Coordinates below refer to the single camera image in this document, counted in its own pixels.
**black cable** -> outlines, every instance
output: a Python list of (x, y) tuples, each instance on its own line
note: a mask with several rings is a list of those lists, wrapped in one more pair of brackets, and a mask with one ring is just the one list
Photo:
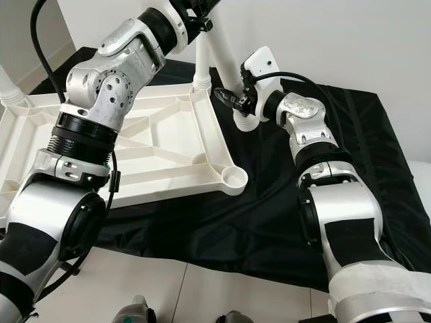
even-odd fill
[[(112, 152), (112, 165), (114, 166), (114, 173), (116, 174), (118, 172), (118, 166), (117, 166), (117, 156), (115, 155), (115, 151)], [(110, 190), (109, 192), (109, 198), (108, 198), (108, 202), (106, 204), (106, 216), (108, 216), (110, 207), (112, 205), (112, 201), (114, 200), (114, 193), (115, 190)]]
[(79, 269), (79, 266), (82, 265), (82, 263), (87, 258), (87, 256), (88, 256), (88, 253), (80, 256), (78, 260), (76, 260), (76, 262), (72, 265), (72, 267), (66, 273), (63, 274), (63, 276), (58, 278), (54, 283), (52, 283), (48, 287), (45, 287), (42, 293), (40, 293), (40, 296), (36, 302), (44, 299), (46, 296), (51, 294), (55, 289), (59, 288), (71, 275), (73, 275), (74, 271)]
[(261, 81), (263, 79), (269, 79), (271, 77), (279, 77), (279, 76), (284, 76), (284, 77), (291, 77), (294, 79), (299, 79), (300, 81), (303, 81), (307, 84), (310, 84), (311, 86), (313, 86), (314, 88), (316, 88), (322, 95), (323, 97), (326, 99), (332, 113), (333, 113), (333, 117), (335, 120), (335, 126), (337, 127), (337, 133), (338, 133), (338, 143), (339, 143), (339, 147), (342, 149), (345, 149), (345, 145), (344, 145), (344, 136), (343, 136), (343, 130), (341, 128), (341, 123), (338, 117), (338, 113), (337, 110), (334, 107), (334, 103), (333, 101), (330, 99), (330, 97), (327, 95), (327, 93), (319, 86), (317, 85), (315, 82), (311, 81), (310, 79), (306, 78), (305, 76), (302, 76), (300, 74), (296, 74), (296, 73), (290, 73), (290, 72), (275, 72), (275, 73), (268, 73), (268, 74), (264, 74), (264, 75), (260, 75), (260, 76), (254, 76), (252, 78), (253, 82), (256, 83), (258, 81)]
[(42, 63), (44, 70), (46, 71), (46, 74), (48, 74), (48, 78), (53, 84), (55, 91), (59, 95), (60, 103), (64, 103), (66, 102), (65, 95), (61, 91), (59, 84), (55, 81), (53, 70), (50, 68), (48, 61), (43, 55), (42, 49), (40, 48), (39, 39), (38, 39), (37, 21), (38, 21), (40, 10), (42, 9), (45, 2), (46, 0), (37, 0), (36, 4), (33, 7), (32, 17), (30, 18), (30, 33), (32, 35), (34, 50), (36, 51), (36, 54), (38, 55), (39, 60)]
[(415, 266), (411, 263), (411, 261), (410, 261), (410, 259), (409, 259), (409, 257), (407, 257), (406, 255), (405, 255), (405, 253), (404, 252), (402, 252), (400, 249), (398, 249), (398, 252), (399, 252), (399, 254), (400, 254), (400, 256), (402, 257), (402, 259), (404, 260), (404, 262), (405, 262), (405, 268), (407, 268), (409, 271), (416, 271), (416, 268), (415, 268)]

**cable clip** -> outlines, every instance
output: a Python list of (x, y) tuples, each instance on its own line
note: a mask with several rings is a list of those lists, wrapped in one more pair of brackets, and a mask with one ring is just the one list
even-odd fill
[(109, 184), (109, 192), (115, 192), (118, 193), (120, 190), (120, 179), (121, 179), (121, 172), (120, 171), (112, 171), (110, 173), (110, 184)]

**white plastic stand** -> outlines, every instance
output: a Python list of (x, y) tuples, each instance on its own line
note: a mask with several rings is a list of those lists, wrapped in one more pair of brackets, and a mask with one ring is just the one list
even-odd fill
[(207, 35), (201, 33), (196, 39), (196, 71), (193, 78), (195, 91), (207, 91), (211, 93), (211, 75), (209, 74), (209, 53)]
[[(241, 80), (240, 65), (230, 45), (228, 34), (223, 27), (223, 21), (217, 6), (214, 7), (209, 17), (213, 22), (213, 29), (207, 33), (208, 49), (213, 56), (223, 86), (241, 97), (244, 84)], [(238, 129), (244, 132), (252, 131), (259, 126), (257, 117), (251, 114), (244, 117), (237, 110), (234, 110), (234, 121)]]
[(4, 106), (31, 106), (26, 95), (13, 84), (9, 75), (0, 65), (0, 102)]
[[(193, 84), (145, 87), (126, 116), (115, 147), (120, 190), (113, 208), (221, 190), (244, 191), (247, 173), (234, 165), (209, 93), (209, 51), (224, 86), (242, 95), (239, 65), (222, 27), (218, 9), (214, 28), (197, 39)], [(36, 152), (45, 148), (59, 113), (56, 94), (26, 97), (0, 69), (0, 227), (5, 212), (30, 170)], [(253, 130), (259, 120), (235, 111), (240, 130)], [(108, 187), (100, 190), (107, 200)]]

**robotic arm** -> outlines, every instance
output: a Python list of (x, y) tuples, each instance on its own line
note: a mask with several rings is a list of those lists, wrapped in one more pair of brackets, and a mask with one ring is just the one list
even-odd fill
[(253, 53), (241, 71), (242, 97), (226, 89), (215, 94), (243, 115), (273, 121), (289, 133), (304, 238), (323, 255), (337, 321), (429, 322), (431, 275), (408, 271), (381, 248), (380, 205), (325, 124), (325, 106), (283, 93), (279, 79), (265, 76), (279, 72), (267, 47)]
[[(107, 162), (125, 115), (168, 53), (213, 28), (208, 14), (219, 0), (148, 2), (145, 13), (127, 20), (93, 59), (67, 76), (69, 101), (7, 214), (7, 236), (0, 243), (0, 323), (25, 321), (60, 265), (93, 246), (106, 216), (97, 192), (110, 177)], [(212, 46), (225, 43), (210, 35)], [(233, 60), (218, 58), (227, 62), (226, 83)], [(425, 321), (431, 276), (409, 272), (385, 254), (379, 204), (325, 124), (325, 106), (283, 93), (278, 78), (264, 77), (277, 72), (271, 51), (261, 48), (241, 67), (243, 85), (231, 77), (230, 91), (216, 95), (237, 111), (236, 118), (271, 120), (289, 133), (304, 236), (325, 259), (333, 313), (343, 323)], [(115, 190), (119, 174), (111, 177)], [(147, 311), (145, 302), (137, 303)]]
[[(167, 54), (211, 29), (207, 15), (218, 1), (150, 1), (92, 59), (72, 68), (69, 100), (61, 105), (48, 147), (37, 153), (7, 212), (0, 323), (25, 321), (63, 262), (90, 251), (106, 216), (97, 192), (109, 181), (107, 163), (125, 115)], [(118, 184), (119, 173), (113, 172), (111, 190)]]

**silver metal housing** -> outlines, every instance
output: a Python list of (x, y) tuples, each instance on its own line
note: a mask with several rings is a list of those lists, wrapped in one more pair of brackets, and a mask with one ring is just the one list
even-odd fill
[(136, 94), (166, 64), (152, 31), (140, 20), (127, 20), (92, 59), (69, 72), (69, 101), (60, 112), (121, 130)]
[(361, 182), (310, 187), (319, 217), (323, 259), (331, 278), (341, 270), (327, 239), (325, 224), (341, 220), (374, 219), (374, 238), (378, 243), (383, 229), (380, 206), (374, 195)]
[(33, 177), (37, 174), (46, 174), (68, 182), (82, 180), (91, 182), (94, 176), (108, 178), (109, 171), (108, 167), (59, 155), (43, 148), (38, 150), (32, 169), (28, 172), (21, 188), (25, 188), (31, 183)]
[(431, 303), (402, 294), (369, 293), (343, 299), (335, 307), (341, 323), (356, 323), (383, 313), (389, 313), (392, 322), (424, 322), (420, 313), (431, 314)]
[(13, 322), (21, 323), (22, 317), (20, 311), (17, 309), (15, 304), (13, 304), (6, 296), (0, 294), (0, 322)]
[(312, 180), (319, 180), (321, 178), (334, 177), (338, 175), (348, 175), (365, 185), (364, 181), (356, 172), (355, 167), (346, 161), (328, 161), (310, 167), (299, 177), (298, 183), (300, 186), (302, 181), (305, 179), (305, 174), (310, 174)]
[(8, 264), (0, 262), (3, 272), (15, 276), (33, 290), (35, 300), (61, 264), (58, 261), (60, 241), (73, 210), (89, 194), (93, 194), (93, 191), (68, 183), (49, 181), (33, 182), (14, 198), (7, 212), (7, 226), (10, 223), (22, 223), (48, 234), (58, 242), (43, 266), (28, 275), (24, 276)]
[(277, 124), (290, 134), (290, 151), (294, 161), (298, 152), (313, 143), (332, 143), (338, 147), (325, 124), (326, 109), (322, 102), (289, 93), (277, 107)]

